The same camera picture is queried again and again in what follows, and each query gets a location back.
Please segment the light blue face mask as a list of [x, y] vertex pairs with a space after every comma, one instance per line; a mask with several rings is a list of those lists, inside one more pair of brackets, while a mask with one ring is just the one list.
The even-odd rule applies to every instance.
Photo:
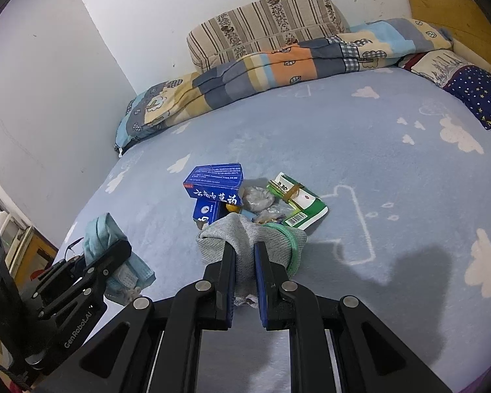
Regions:
[[[110, 213], [105, 213], [87, 224], [83, 239], [83, 254], [87, 266], [102, 257], [115, 256], [118, 243], [128, 242]], [[116, 269], [108, 270], [104, 296], [122, 306], [132, 302], [155, 281], [155, 272], [136, 253], [121, 259]]]

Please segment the grey knit glove green cuff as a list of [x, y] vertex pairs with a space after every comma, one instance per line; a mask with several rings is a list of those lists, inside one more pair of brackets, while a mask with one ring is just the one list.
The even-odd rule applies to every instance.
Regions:
[[210, 224], [198, 234], [198, 250], [205, 264], [223, 257], [226, 244], [235, 250], [236, 287], [234, 304], [258, 306], [253, 246], [263, 242], [269, 260], [281, 264], [291, 278], [300, 267], [301, 254], [307, 242], [305, 231], [284, 224], [256, 224], [244, 215], [230, 213]]

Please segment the clear plastic bag with trash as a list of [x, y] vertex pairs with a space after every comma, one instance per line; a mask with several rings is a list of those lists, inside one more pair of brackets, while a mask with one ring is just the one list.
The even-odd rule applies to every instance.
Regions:
[[259, 186], [247, 186], [242, 201], [240, 213], [257, 224], [281, 223], [294, 213], [292, 206]]

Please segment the green white medicine box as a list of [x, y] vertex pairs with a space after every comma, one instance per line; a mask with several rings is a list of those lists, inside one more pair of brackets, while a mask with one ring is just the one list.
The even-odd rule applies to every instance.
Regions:
[[269, 181], [268, 190], [293, 210], [282, 224], [305, 231], [329, 211], [328, 206], [302, 183], [280, 172]]

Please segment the blue medicine box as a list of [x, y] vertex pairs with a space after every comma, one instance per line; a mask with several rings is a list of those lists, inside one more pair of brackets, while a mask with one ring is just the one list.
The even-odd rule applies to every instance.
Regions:
[[240, 163], [200, 165], [183, 181], [195, 200], [192, 218], [199, 230], [243, 207], [244, 174]]

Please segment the light blue cloud bedsheet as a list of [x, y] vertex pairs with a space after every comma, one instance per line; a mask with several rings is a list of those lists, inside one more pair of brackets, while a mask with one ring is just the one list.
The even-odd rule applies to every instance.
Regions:
[[296, 279], [357, 296], [453, 391], [491, 366], [491, 129], [449, 93], [402, 69], [270, 90], [128, 150], [71, 226], [110, 213], [155, 271], [152, 299], [199, 279], [198, 165], [240, 163], [265, 185], [280, 172], [324, 199]]

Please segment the patchwork folded quilt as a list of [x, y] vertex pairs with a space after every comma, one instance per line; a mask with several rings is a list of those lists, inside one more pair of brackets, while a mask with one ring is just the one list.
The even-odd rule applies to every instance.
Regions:
[[448, 32], [422, 20], [395, 18], [275, 51], [247, 54], [202, 74], [156, 84], [136, 96], [118, 125], [114, 149], [123, 154], [161, 130], [266, 90], [388, 67], [405, 56], [451, 47]]

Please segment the striped beige pillow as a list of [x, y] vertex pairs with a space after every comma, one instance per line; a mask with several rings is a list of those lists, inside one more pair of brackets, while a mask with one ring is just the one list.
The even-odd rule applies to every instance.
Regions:
[[247, 54], [348, 30], [332, 0], [258, 0], [202, 22], [188, 33], [187, 45], [204, 73]]

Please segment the navy star pillow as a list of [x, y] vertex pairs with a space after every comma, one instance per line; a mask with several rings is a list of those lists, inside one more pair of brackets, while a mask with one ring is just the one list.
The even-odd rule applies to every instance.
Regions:
[[405, 56], [397, 66], [450, 93], [469, 109], [485, 130], [491, 129], [491, 73], [450, 50]]

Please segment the yellow wooden headboard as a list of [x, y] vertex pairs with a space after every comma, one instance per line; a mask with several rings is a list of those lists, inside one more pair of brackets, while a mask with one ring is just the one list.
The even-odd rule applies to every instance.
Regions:
[[416, 20], [444, 28], [453, 51], [491, 73], [491, 23], [474, 0], [409, 0]]

